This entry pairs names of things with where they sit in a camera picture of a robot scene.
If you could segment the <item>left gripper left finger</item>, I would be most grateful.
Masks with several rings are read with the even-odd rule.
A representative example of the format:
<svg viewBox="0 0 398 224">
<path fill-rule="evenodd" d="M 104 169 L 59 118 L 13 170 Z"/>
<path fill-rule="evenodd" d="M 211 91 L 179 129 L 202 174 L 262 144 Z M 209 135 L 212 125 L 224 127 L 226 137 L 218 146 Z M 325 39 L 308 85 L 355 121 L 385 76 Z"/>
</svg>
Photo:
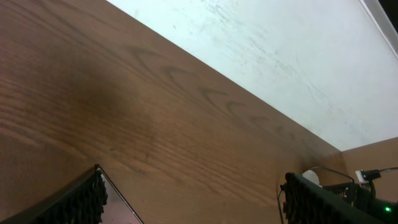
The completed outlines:
<svg viewBox="0 0 398 224">
<path fill-rule="evenodd" d="M 96 164 L 64 189 L 1 224 L 99 224 L 108 199 L 102 174 Z"/>
</svg>

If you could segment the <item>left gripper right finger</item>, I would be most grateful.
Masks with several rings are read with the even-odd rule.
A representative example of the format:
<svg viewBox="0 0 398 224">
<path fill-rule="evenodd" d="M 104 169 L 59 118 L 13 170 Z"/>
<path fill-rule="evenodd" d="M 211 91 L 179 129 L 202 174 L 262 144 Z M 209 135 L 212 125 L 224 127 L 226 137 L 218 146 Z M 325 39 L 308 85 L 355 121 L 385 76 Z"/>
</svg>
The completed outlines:
<svg viewBox="0 0 398 224">
<path fill-rule="evenodd" d="M 301 175 L 288 172 L 280 186 L 282 223 L 377 224 L 382 221 L 352 207 Z"/>
</svg>

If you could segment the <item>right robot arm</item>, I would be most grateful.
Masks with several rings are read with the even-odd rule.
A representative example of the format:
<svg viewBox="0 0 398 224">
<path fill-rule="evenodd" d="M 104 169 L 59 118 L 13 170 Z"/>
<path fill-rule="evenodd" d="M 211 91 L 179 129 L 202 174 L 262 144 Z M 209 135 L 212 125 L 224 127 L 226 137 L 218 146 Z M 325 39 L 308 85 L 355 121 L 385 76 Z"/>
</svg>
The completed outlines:
<svg viewBox="0 0 398 224">
<path fill-rule="evenodd" d="M 323 186 L 336 197 L 352 207 L 377 218 L 383 223 L 397 224 L 397 202 L 376 198 L 376 189 L 361 187 L 359 184 L 347 182 L 337 185 Z"/>
</svg>

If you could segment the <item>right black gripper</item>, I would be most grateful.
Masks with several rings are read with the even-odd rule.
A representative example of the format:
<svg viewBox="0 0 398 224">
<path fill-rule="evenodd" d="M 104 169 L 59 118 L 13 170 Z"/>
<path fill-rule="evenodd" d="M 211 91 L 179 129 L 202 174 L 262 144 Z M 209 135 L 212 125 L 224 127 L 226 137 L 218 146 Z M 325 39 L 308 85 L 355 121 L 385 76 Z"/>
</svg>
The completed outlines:
<svg viewBox="0 0 398 224">
<path fill-rule="evenodd" d="M 355 204 L 358 189 L 357 184 L 347 182 L 336 185 L 327 185 L 323 186 L 323 188 L 332 193 L 335 197 L 342 199 L 346 203 L 350 205 Z"/>
</svg>

